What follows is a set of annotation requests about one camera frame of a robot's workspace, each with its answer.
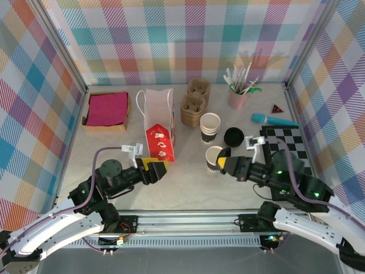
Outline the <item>aluminium frame post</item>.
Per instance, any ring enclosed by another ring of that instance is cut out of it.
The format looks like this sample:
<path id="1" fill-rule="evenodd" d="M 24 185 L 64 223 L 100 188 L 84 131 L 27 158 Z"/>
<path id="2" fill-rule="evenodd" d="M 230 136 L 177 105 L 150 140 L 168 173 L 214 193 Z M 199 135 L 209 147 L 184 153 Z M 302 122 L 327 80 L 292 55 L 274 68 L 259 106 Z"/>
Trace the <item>aluminium frame post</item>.
<path id="1" fill-rule="evenodd" d="M 60 55 L 61 60 L 63 61 L 65 67 L 68 69 L 72 79 L 78 86 L 79 90 L 81 90 L 83 94 L 86 94 L 88 91 L 87 84 L 84 81 L 80 71 L 78 70 L 76 63 L 72 59 L 71 54 L 67 50 L 66 45 L 63 43 L 62 38 L 58 33 L 55 25 L 53 24 L 42 1 L 26 0 L 26 2 L 30 5 L 30 8 L 34 12 L 37 19 L 40 21 L 42 28 L 46 32 L 46 35 L 48 36 L 52 45 L 55 47 L 56 52 Z"/>
<path id="2" fill-rule="evenodd" d="M 303 47 L 301 54 L 299 54 L 297 62 L 295 63 L 288 79 L 284 81 L 286 90 L 290 90 L 294 86 L 294 82 L 299 77 L 311 52 L 316 47 L 322 33 L 324 32 L 340 2 L 341 0 L 327 0 L 316 24 L 313 26 L 311 32 L 308 35 L 308 40 Z"/>

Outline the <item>black paper coffee cup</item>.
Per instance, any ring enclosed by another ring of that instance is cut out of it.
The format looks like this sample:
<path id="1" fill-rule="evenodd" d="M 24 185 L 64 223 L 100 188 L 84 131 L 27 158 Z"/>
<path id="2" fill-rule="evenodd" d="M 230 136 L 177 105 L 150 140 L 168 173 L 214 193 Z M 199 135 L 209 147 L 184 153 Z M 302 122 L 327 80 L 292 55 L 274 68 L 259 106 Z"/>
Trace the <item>black paper coffee cup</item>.
<path id="1" fill-rule="evenodd" d="M 219 153 L 222 150 L 223 148 L 220 146 L 211 146 L 207 149 L 205 153 L 205 159 L 206 159 L 206 165 L 210 171 L 215 172 L 219 170 L 216 161 Z"/>

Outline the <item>cardboard napkin box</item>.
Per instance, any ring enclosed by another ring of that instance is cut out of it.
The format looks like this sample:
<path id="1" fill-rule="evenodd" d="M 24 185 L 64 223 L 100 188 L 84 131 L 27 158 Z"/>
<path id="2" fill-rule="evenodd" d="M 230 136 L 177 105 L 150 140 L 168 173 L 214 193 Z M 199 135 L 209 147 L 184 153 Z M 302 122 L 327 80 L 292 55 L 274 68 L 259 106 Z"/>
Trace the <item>cardboard napkin box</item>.
<path id="1" fill-rule="evenodd" d="M 99 93 L 92 93 L 92 94 L 101 94 L 101 93 L 115 93 L 115 92 L 99 92 Z M 119 126 L 113 126 L 113 127 L 88 127 L 85 125 L 86 123 L 86 116 L 82 117 L 82 126 L 85 128 L 86 131 L 106 131 L 106 132 L 113 132 L 113 131 L 126 131 L 127 130 L 127 124 L 128 124 L 128 115 L 129 115 L 129 111 L 130 111 L 130 106 L 131 106 L 131 100 L 128 94 L 128 112 L 127 112 L 127 118 L 125 120 L 125 122 Z"/>

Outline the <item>stack of paper cups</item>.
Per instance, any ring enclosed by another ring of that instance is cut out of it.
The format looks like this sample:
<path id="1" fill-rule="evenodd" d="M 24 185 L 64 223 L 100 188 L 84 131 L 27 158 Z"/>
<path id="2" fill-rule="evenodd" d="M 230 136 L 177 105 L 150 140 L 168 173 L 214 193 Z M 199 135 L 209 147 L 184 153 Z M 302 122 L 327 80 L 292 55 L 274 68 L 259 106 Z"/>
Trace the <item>stack of paper cups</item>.
<path id="1" fill-rule="evenodd" d="M 200 118 L 200 130 L 202 141 L 210 143 L 215 140 L 216 135 L 220 129 L 221 119 L 212 112 L 204 114 Z"/>

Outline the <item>pink straw holder cup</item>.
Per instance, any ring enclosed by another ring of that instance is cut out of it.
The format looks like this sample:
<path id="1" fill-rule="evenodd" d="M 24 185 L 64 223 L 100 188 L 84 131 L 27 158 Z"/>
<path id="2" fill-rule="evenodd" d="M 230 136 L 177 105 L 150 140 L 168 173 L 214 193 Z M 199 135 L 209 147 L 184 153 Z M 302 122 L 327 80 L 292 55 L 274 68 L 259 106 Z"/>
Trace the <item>pink straw holder cup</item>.
<path id="1" fill-rule="evenodd" d="M 248 99 L 248 94 L 236 94 L 231 88 L 229 89 L 228 105 L 234 110 L 242 109 Z"/>

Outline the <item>black control board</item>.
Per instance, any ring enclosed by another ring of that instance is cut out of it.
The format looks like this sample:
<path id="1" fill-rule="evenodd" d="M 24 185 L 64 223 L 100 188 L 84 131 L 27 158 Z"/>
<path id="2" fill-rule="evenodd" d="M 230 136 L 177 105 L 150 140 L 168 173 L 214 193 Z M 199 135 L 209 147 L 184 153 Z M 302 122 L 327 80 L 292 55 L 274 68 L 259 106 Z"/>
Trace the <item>black control board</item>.
<path id="1" fill-rule="evenodd" d="M 98 237 L 99 246 L 122 246 L 128 242 L 129 236 Z"/>
<path id="2" fill-rule="evenodd" d="M 281 241 L 279 235 L 260 235 L 259 240 L 261 248 L 264 250 L 276 249 Z"/>

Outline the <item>aluminium frame side rail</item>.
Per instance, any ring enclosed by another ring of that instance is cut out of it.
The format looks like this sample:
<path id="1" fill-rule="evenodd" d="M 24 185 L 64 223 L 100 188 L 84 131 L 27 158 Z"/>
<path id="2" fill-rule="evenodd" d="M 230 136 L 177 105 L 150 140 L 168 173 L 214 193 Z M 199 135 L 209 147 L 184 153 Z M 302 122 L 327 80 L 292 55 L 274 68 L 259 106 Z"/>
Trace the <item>aluminium frame side rail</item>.
<path id="1" fill-rule="evenodd" d="M 70 160 L 70 156 L 71 156 L 72 148 L 73 148 L 75 138 L 76 138 L 76 135 L 77 135 L 78 127 L 79 127 L 79 124 L 81 123 L 81 119 L 82 119 L 82 116 L 83 116 L 83 109 L 84 109 L 84 106 L 85 106 L 85 103 L 86 103 L 86 99 L 89 96 L 89 93 L 90 93 L 90 90 L 87 89 L 86 92 L 81 97 L 80 105 L 79 105 L 78 111 L 76 113 L 77 116 L 74 120 L 71 135 L 70 135 L 70 138 L 69 138 L 69 143 L 68 143 L 68 146 L 66 147 L 64 159 L 62 160 L 62 165 L 60 167 L 60 174 L 57 177 L 55 188 L 54 188 L 54 191 L 52 193 L 52 199 L 51 199 L 51 204 L 49 206 L 49 209 L 53 209 L 57 205 L 57 202 L 59 200 L 59 195 L 60 195 L 60 192 L 61 192 L 61 189 L 62 189 L 63 179 L 64 179 L 64 176 L 65 176 L 65 173 L 66 173 L 66 170 L 67 170 L 67 165 L 68 165 L 69 160 Z"/>
<path id="2" fill-rule="evenodd" d="M 291 114 L 292 118 L 299 124 L 299 130 L 300 130 L 300 133 L 301 133 L 301 136 L 303 139 L 303 145 L 304 145 L 307 157 L 308 157 L 308 162 L 309 162 L 309 166 L 311 168 L 311 172 L 312 172 L 313 176 L 317 178 L 318 177 L 317 168 L 315 167 L 314 162 L 313 162 L 313 157 L 312 157 L 312 154 L 311 154 L 311 151 L 309 148 L 308 141 L 306 139 L 304 126 L 301 123 L 300 115 L 296 108 L 294 98 L 291 94 L 290 88 L 288 88 L 286 86 L 285 82 L 282 83 L 282 88 L 283 88 L 283 92 L 284 92 L 284 95 L 285 95 L 285 98 L 287 101 L 287 105 L 288 105 L 290 114 Z"/>

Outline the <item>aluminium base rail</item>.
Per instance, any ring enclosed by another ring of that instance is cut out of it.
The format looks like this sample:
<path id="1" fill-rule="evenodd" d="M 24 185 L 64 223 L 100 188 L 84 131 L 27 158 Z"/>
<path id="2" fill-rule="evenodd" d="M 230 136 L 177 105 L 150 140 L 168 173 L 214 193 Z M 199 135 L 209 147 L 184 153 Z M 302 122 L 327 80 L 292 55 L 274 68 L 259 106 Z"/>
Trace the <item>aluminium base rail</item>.
<path id="1" fill-rule="evenodd" d="M 257 211 L 128 210 L 119 214 L 137 216 L 136 236 L 229 236 L 240 232 L 234 224 L 239 215 L 256 215 Z"/>

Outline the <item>black cup lid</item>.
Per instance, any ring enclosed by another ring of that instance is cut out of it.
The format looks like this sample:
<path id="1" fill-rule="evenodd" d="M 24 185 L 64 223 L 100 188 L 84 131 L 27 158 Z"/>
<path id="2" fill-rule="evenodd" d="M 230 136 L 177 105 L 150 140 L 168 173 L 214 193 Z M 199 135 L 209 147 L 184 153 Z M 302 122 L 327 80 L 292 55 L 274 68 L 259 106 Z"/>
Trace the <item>black cup lid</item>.
<path id="1" fill-rule="evenodd" d="M 244 141 L 244 133 L 237 127 L 228 128 L 224 134 L 224 142 L 229 147 L 239 147 Z"/>

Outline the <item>black silver chessboard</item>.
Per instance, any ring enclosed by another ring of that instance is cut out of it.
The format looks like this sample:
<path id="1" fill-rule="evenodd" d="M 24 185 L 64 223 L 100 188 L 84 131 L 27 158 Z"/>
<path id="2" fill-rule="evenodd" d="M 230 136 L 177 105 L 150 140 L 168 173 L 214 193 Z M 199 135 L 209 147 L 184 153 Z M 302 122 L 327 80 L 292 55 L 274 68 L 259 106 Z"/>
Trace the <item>black silver chessboard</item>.
<path id="1" fill-rule="evenodd" d="M 295 155 L 297 159 L 304 162 L 303 173 L 307 175 L 313 174 L 301 131 L 298 126 L 262 126 L 259 134 L 268 139 L 262 146 L 266 164 L 271 164 L 272 155 L 275 152 L 284 150 L 285 146 L 276 141 L 276 138 L 280 138 L 287 144 L 290 152 Z"/>

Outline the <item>white red paper bag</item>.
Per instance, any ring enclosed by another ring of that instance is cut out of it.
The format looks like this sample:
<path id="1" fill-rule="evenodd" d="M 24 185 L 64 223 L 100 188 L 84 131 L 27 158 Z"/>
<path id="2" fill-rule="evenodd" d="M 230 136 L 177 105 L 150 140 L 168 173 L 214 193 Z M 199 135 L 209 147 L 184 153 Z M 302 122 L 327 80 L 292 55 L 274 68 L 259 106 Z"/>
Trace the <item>white red paper bag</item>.
<path id="1" fill-rule="evenodd" d="M 143 116 L 150 157 L 175 161 L 175 104 L 173 89 L 140 90 L 136 105 Z"/>

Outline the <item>brown pulp cup carrier stack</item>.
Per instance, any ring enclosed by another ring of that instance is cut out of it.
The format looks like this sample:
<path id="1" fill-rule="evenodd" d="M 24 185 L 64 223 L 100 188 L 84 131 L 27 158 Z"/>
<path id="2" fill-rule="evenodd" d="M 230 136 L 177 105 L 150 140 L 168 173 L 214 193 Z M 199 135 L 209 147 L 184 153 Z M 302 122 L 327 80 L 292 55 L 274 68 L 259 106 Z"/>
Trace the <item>brown pulp cup carrier stack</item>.
<path id="1" fill-rule="evenodd" d="M 200 118 L 209 103 L 211 84 L 202 78 L 191 79 L 187 86 L 181 106 L 181 121 L 189 127 L 198 127 Z"/>

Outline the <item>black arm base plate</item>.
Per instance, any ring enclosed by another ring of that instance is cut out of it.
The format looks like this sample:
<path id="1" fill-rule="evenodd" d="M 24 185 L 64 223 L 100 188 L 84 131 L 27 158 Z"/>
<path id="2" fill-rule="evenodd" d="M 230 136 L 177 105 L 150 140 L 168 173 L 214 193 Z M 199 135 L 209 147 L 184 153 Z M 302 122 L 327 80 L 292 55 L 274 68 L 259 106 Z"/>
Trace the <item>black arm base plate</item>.
<path id="1" fill-rule="evenodd" d="M 138 226 L 138 219 L 137 215 L 121 215 L 119 216 L 119 222 L 117 227 L 114 229 L 115 233 L 136 233 L 137 226 Z"/>
<path id="2" fill-rule="evenodd" d="M 258 222 L 256 214 L 241 214 L 238 216 L 240 232 L 266 232 L 268 228 Z"/>

